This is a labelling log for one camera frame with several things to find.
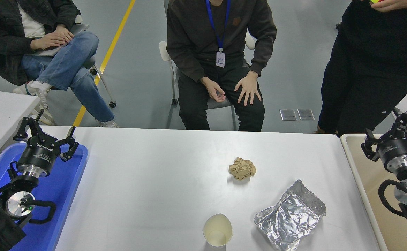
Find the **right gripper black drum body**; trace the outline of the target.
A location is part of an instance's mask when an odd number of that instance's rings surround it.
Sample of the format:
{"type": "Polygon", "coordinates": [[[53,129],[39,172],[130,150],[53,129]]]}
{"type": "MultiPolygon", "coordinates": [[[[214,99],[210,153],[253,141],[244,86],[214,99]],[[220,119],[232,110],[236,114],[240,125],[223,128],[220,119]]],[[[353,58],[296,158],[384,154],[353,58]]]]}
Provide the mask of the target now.
{"type": "Polygon", "coordinates": [[[407,164],[407,138],[380,137],[377,154],[383,164],[407,164]]]}

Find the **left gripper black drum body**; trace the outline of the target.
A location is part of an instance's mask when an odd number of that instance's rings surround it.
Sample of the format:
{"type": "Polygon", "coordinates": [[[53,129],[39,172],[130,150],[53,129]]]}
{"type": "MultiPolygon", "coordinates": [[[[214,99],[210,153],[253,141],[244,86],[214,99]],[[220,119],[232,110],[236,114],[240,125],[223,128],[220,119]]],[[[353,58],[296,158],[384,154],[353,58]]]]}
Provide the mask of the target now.
{"type": "Polygon", "coordinates": [[[55,140],[49,137],[42,142],[37,136],[31,137],[17,162],[18,170],[22,172],[26,166],[33,165],[42,168],[45,173],[50,173],[57,156],[60,155],[60,146],[55,140]]]}

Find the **person's right hand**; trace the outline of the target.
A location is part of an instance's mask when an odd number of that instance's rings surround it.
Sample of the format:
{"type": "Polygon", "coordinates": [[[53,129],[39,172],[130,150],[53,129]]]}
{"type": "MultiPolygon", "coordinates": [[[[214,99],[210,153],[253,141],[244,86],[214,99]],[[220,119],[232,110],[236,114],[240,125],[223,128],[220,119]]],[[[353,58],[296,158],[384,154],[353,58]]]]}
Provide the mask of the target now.
{"type": "Polygon", "coordinates": [[[59,47],[67,42],[66,38],[57,33],[49,33],[39,39],[34,39],[30,43],[32,50],[44,50],[49,47],[59,47]]]}
{"type": "Polygon", "coordinates": [[[226,99],[225,92],[221,89],[217,82],[212,81],[208,77],[203,77],[200,79],[200,81],[206,87],[210,98],[212,98],[215,102],[224,102],[226,99]]]}

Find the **person's left hand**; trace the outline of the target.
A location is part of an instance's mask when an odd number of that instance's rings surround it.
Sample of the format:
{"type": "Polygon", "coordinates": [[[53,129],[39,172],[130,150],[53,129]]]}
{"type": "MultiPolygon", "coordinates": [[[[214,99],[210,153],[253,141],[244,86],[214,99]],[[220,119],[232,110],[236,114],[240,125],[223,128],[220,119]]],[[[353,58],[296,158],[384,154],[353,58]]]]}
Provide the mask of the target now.
{"type": "Polygon", "coordinates": [[[247,104],[252,105],[254,103],[254,97],[256,96],[259,101],[262,101],[261,94],[258,90],[258,73],[250,70],[247,75],[242,78],[235,86],[235,92],[241,87],[242,90],[240,92],[239,98],[237,103],[241,103],[244,100],[243,105],[246,106],[247,104]]]}
{"type": "Polygon", "coordinates": [[[63,24],[57,25],[55,31],[50,35],[50,41],[54,46],[69,43],[74,35],[63,24]]]}

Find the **person's hand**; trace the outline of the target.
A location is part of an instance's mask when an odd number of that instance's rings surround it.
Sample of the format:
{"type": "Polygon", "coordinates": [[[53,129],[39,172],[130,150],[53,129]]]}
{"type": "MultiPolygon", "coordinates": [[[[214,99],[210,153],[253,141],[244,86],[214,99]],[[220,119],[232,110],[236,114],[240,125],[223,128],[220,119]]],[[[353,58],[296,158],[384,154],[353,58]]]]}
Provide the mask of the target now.
{"type": "Polygon", "coordinates": [[[407,0],[383,0],[379,2],[370,2],[371,8],[379,12],[390,12],[393,10],[407,9],[407,0]]]}

